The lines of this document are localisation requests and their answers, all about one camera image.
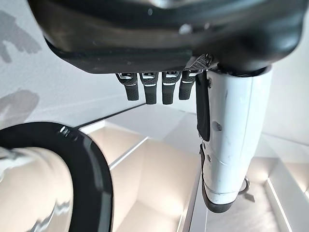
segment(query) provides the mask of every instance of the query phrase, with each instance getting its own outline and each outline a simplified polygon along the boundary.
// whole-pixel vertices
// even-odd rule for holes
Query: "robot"
[[[308,0],[28,0],[46,44],[88,73],[115,73],[127,99],[187,100],[196,84],[206,206],[225,212],[255,153],[271,64],[298,45]]]

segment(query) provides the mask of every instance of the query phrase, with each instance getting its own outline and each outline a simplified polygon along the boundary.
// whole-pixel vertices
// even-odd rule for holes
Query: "black plastic casing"
[[[308,0],[28,0],[51,50],[88,73],[182,71],[211,54],[251,72],[298,45]]]

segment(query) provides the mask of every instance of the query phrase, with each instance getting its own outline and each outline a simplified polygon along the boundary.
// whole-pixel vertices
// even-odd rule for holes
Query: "wall light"
[[[105,120],[95,122],[93,124],[82,127],[80,130],[82,133],[90,134],[91,132],[97,131],[105,127]]]
[[[161,208],[166,215],[171,218],[179,218],[183,215],[182,201],[176,199],[177,196],[165,196],[160,199],[162,201]]]
[[[302,183],[297,183],[297,184],[298,184],[298,186],[300,187],[300,189],[301,189],[301,191],[302,191],[303,193],[306,192],[307,187],[306,187],[305,184],[302,184]]]
[[[142,143],[144,143],[148,137],[144,138],[142,141],[140,141],[138,144],[136,144],[133,148],[131,148],[128,152],[117,158],[114,162],[112,162],[109,165],[110,171],[114,169],[121,161],[123,161],[126,157],[128,157],[130,154],[133,153]]]
[[[179,219],[179,222],[178,222],[178,227],[177,227],[177,231],[176,232],[179,232],[179,229],[180,229],[180,225],[182,223],[182,220],[183,220],[183,214],[180,216],[180,219]]]
[[[292,228],[291,228],[291,226],[290,226],[290,223],[289,223],[289,221],[288,221],[288,218],[287,218],[286,215],[285,215],[285,212],[284,212],[283,207],[282,207],[282,205],[281,205],[281,203],[280,203],[280,200],[279,200],[279,198],[278,198],[278,196],[277,196],[277,193],[276,193],[276,191],[275,191],[275,189],[274,189],[274,186],[272,185],[272,183],[271,183],[271,181],[270,181],[269,178],[267,179],[267,182],[268,182],[269,187],[270,187],[270,189],[271,189],[271,191],[272,191],[272,194],[274,195],[275,200],[276,200],[276,202],[277,202],[277,204],[278,204],[278,207],[279,207],[280,212],[281,212],[281,214],[282,214],[282,216],[283,216],[283,219],[284,219],[284,222],[285,222],[285,224],[286,224],[286,227],[288,228],[289,232],[292,232]]]

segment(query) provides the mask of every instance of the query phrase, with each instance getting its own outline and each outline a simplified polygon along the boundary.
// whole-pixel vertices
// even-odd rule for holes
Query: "white plastic casing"
[[[203,141],[203,174],[215,204],[233,202],[241,188],[262,130],[271,76],[271,67],[254,77],[208,71],[211,133]]]

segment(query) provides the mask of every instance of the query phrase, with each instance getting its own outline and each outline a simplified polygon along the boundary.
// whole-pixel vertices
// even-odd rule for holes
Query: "white wall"
[[[107,121],[129,130],[163,140],[187,115],[163,105],[143,105],[108,118]]]
[[[263,131],[309,145],[309,14],[298,48],[274,64]]]
[[[196,114],[185,114],[163,141],[182,151],[198,154],[202,140],[198,136]]]
[[[139,134],[111,127],[103,127],[88,135],[103,152],[108,165],[143,139],[143,136]]]
[[[114,193],[113,232],[117,231],[137,200],[144,154],[144,148],[138,147],[132,156],[111,170]]]
[[[0,129],[27,121],[77,126],[145,102],[114,74],[89,74],[47,47],[26,0],[0,4]]]
[[[176,230],[177,221],[170,220],[143,203],[136,202],[117,232],[175,232]]]
[[[280,157],[283,162],[309,163],[309,147],[292,141],[262,134],[268,147]]]
[[[284,165],[303,192],[309,189],[309,163],[285,163]]]
[[[179,220],[200,172],[199,156],[155,140],[142,146],[145,155],[138,201]]]
[[[275,166],[269,179],[277,193],[292,231],[308,231],[309,201],[281,161]]]

